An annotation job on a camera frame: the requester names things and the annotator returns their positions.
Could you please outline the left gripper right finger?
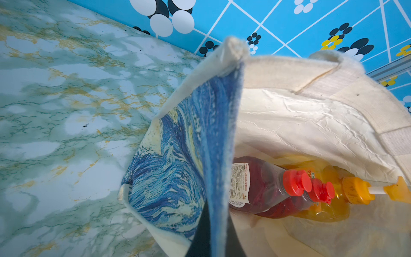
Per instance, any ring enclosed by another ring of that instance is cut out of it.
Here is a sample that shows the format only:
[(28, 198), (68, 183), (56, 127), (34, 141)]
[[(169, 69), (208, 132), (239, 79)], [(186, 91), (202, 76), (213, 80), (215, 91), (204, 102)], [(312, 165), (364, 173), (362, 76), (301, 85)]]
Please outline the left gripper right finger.
[(226, 257), (246, 257), (246, 254), (238, 239), (237, 233), (234, 228), (231, 216), (228, 215), (227, 227), (226, 227)]

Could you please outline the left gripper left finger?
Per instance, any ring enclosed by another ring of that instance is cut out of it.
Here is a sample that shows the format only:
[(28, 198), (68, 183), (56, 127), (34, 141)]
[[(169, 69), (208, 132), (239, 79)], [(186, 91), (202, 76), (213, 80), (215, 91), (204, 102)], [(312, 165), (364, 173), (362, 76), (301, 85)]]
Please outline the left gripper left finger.
[(208, 203), (205, 202), (199, 224), (185, 257), (211, 257), (211, 225)]

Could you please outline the dark red bottle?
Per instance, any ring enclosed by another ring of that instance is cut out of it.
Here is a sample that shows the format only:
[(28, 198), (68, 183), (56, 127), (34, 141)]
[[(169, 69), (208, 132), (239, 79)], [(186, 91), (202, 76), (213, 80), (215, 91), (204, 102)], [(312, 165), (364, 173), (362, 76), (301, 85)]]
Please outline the dark red bottle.
[(286, 170), (256, 157), (238, 157), (231, 168), (229, 207), (259, 214), (312, 188), (304, 170)]
[(335, 197), (335, 188), (331, 182), (323, 183), (318, 178), (311, 179), (312, 190), (302, 196), (289, 197), (257, 216), (266, 218), (284, 218), (305, 211), (315, 203), (331, 203)]

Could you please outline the orange pump dish soap bottle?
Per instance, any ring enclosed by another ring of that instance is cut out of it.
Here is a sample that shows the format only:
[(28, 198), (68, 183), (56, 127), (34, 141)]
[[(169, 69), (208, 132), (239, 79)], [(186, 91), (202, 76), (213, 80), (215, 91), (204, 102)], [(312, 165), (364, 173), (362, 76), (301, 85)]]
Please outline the orange pump dish soap bottle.
[(411, 191), (401, 176), (392, 185), (372, 186), (347, 170), (313, 156), (286, 156), (278, 160), (278, 164), (284, 168), (304, 170), (311, 178), (318, 178), (323, 183), (331, 182), (335, 188), (335, 197), (331, 203), (315, 203), (307, 210), (291, 216), (319, 222), (342, 221), (349, 217), (351, 205), (368, 205), (378, 195), (388, 196), (396, 202), (411, 203)]

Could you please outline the cream canvas shopping bag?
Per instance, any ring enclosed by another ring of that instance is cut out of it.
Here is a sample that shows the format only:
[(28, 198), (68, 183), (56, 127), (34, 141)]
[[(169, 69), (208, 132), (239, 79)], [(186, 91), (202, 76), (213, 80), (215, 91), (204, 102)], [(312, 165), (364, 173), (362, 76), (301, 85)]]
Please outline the cream canvas shopping bag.
[(211, 257), (231, 216), (247, 257), (408, 257), (411, 203), (382, 195), (343, 221), (273, 220), (229, 208), (234, 158), (313, 156), (372, 186), (411, 186), (411, 116), (337, 51), (252, 57), (228, 38), (167, 99), (122, 180), (119, 200), (169, 257), (185, 257), (205, 202)]

